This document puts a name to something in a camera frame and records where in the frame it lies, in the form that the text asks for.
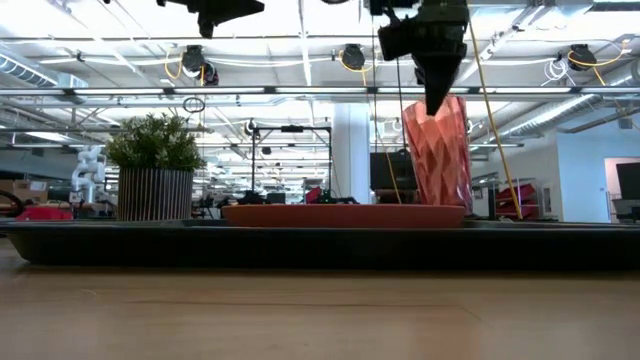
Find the desk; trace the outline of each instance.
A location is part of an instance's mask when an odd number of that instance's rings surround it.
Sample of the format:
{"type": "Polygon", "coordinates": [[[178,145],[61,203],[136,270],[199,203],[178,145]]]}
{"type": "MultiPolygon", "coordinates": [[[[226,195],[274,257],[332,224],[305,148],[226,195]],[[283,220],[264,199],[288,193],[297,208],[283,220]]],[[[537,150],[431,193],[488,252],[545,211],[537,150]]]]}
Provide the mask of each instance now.
{"type": "Polygon", "coordinates": [[[640,358],[640,277],[31,267],[0,239],[3,360],[640,358]]]}

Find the striped plant pot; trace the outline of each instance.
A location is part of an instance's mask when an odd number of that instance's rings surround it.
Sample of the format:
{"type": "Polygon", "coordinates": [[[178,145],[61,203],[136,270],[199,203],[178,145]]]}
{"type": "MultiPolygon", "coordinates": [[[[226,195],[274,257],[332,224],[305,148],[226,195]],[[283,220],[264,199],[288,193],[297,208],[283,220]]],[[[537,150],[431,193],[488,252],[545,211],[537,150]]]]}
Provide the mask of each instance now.
{"type": "Polygon", "coordinates": [[[118,220],[180,220],[191,217],[193,172],[120,169],[118,220]]]}

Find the metal ceiling frame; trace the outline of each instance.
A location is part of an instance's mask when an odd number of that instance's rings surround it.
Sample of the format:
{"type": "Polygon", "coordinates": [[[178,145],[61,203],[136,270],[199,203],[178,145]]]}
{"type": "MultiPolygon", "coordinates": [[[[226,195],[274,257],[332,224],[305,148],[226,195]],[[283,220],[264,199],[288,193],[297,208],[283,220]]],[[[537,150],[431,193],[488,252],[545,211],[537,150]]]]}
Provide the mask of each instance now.
{"type": "MultiPolygon", "coordinates": [[[[542,98],[573,98],[578,95],[601,95],[608,97],[635,95],[638,86],[492,86],[487,87],[491,100],[496,97],[514,101],[538,100],[542,98]]],[[[120,88],[8,88],[0,89],[0,96],[174,96],[174,95],[385,95],[398,93],[397,86],[229,86],[229,87],[120,87],[120,88]]],[[[454,87],[451,94],[478,96],[482,87],[454,87]]],[[[402,95],[424,96],[424,88],[402,87],[402,95]]]]}

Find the black robot end effector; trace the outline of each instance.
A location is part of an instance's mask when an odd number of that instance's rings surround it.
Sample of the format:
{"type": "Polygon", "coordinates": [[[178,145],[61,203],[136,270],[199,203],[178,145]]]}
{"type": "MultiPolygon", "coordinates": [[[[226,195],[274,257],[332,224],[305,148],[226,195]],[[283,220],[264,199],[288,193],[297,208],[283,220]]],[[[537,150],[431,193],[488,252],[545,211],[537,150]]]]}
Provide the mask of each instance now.
{"type": "Polygon", "coordinates": [[[424,0],[415,17],[402,20],[391,7],[385,7],[383,12],[391,19],[390,25],[378,30],[384,59],[391,61],[411,54],[418,83],[425,87],[427,114],[435,115],[467,55],[466,1],[424,0]]]}
{"type": "Polygon", "coordinates": [[[185,5],[190,13],[198,13],[198,26],[203,38],[213,37],[213,28],[225,21],[264,11],[264,4],[255,0],[156,0],[159,6],[168,2],[185,5]]]}

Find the orange plate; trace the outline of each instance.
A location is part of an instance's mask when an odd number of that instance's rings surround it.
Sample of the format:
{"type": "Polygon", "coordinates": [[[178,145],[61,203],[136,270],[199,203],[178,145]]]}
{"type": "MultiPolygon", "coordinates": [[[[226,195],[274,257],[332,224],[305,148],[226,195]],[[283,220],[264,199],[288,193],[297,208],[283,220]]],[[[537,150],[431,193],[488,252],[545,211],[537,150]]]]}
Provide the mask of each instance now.
{"type": "Polygon", "coordinates": [[[430,205],[238,205],[223,208],[232,226],[271,228],[457,228],[465,209],[430,205]]]}

